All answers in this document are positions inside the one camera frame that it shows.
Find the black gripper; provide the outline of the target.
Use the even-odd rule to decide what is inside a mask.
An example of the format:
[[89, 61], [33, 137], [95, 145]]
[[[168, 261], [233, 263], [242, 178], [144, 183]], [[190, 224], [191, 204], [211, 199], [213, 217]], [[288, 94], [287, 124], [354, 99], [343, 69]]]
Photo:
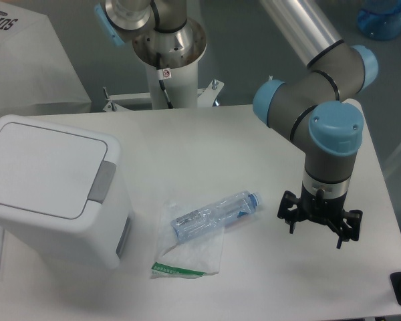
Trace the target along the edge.
[[300, 199], [290, 191], [285, 191], [277, 212], [277, 217], [283, 219], [289, 226], [289, 232], [294, 233], [296, 223], [310, 221], [328, 226], [338, 235], [337, 249], [343, 242], [358, 241], [363, 211], [344, 210], [347, 193], [327, 198], [325, 193], [310, 193], [302, 184]]

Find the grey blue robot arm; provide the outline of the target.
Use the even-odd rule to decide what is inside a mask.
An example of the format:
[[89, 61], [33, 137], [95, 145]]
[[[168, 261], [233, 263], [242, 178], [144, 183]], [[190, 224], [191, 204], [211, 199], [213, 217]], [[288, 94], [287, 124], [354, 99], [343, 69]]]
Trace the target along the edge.
[[[309, 70], [294, 84], [265, 82], [253, 99], [255, 115], [305, 155], [301, 194], [285, 192], [277, 215], [290, 227], [308, 220], [329, 227], [340, 243], [356, 241], [362, 212], [346, 211], [344, 202], [364, 117], [348, 98], [375, 80], [377, 59], [348, 46], [314, 1], [262, 6]], [[198, 78], [188, 69], [207, 41], [185, 1], [102, 1], [94, 12], [104, 33], [116, 45], [131, 43], [144, 62], [153, 108], [197, 106]]]

